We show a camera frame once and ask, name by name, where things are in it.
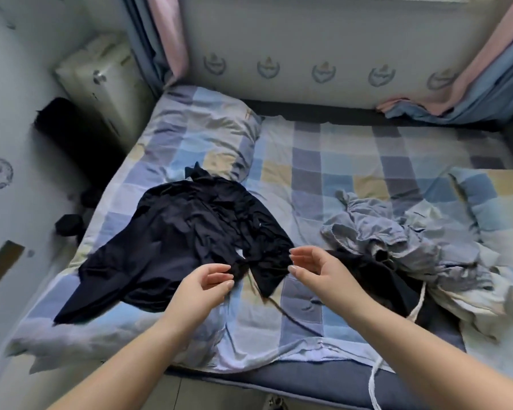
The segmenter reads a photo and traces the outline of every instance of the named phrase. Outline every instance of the pink curtain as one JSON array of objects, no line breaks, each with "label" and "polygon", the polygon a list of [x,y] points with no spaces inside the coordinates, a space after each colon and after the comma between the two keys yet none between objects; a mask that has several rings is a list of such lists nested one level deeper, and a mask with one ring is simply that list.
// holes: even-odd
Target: pink curtain
[{"label": "pink curtain", "polygon": [[148,0],[148,4],[173,73],[173,77],[166,84],[169,86],[186,76],[189,69],[179,0]]},{"label": "pink curtain", "polygon": [[[479,54],[471,64],[458,76],[458,79],[451,87],[450,96],[445,102],[414,101],[423,106],[435,116],[442,115],[445,111],[456,105],[465,95],[469,85],[512,43],[513,41],[513,4],[504,18],[499,22],[498,27],[486,42]],[[410,100],[410,98],[392,98],[376,107],[381,112],[392,109],[399,101]]]}]

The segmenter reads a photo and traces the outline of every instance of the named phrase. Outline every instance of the floor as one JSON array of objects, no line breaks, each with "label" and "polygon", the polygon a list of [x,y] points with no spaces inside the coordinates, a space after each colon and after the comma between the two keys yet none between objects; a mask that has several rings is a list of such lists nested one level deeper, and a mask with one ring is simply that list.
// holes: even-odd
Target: floor
[{"label": "floor", "polygon": [[[29,375],[32,358],[10,361],[0,379],[0,410],[45,410],[98,366],[88,362]],[[164,376],[143,410],[261,410],[266,393],[191,379]],[[326,410],[327,407],[287,399],[289,410]]]}]

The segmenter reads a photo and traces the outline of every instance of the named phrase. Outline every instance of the human hand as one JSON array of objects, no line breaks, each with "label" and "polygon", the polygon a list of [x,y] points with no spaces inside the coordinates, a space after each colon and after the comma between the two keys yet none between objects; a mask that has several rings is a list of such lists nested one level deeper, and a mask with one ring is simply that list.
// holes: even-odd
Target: human hand
[{"label": "human hand", "polygon": [[348,319],[358,308],[375,302],[340,260],[315,246],[290,250],[289,272],[331,310]]},{"label": "human hand", "polygon": [[233,275],[228,270],[229,265],[219,263],[195,269],[180,283],[160,323],[184,335],[192,333],[232,290]]}]

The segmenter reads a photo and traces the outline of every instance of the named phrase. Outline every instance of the blue curtain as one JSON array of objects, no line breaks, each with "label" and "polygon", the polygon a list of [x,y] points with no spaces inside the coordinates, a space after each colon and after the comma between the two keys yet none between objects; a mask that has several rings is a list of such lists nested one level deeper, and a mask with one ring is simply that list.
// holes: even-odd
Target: blue curtain
[{"label": "blue curtain", "polygon": [[171,77],[164,47],[146,0],[120,0],[127,37],[144,80],[159,98]]},{"label": "blue curtain", "polygon": [[465,124],[479,121],[507,123],[513,117],[513,43],[470,85],[464,98],[441,116],[431,115],[411,102],[398,102],[386,117],[408,115],[437,124]]}]

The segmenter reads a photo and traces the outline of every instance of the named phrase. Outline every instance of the black shirt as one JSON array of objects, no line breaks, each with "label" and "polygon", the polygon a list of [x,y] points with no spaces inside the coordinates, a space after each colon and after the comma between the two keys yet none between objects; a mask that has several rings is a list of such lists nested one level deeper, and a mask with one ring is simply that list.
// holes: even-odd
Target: black shirt
[{"label": "black shirt", "polygon": [[81,283],[55,317],[83,323],[118,301],[164,311],[182,279],[206,263],[250,268],[264,297],[287,275],[293,243],[267,208],[241,184],[196,165],[190,180],[148,190],[127,227],[79,269]]}]

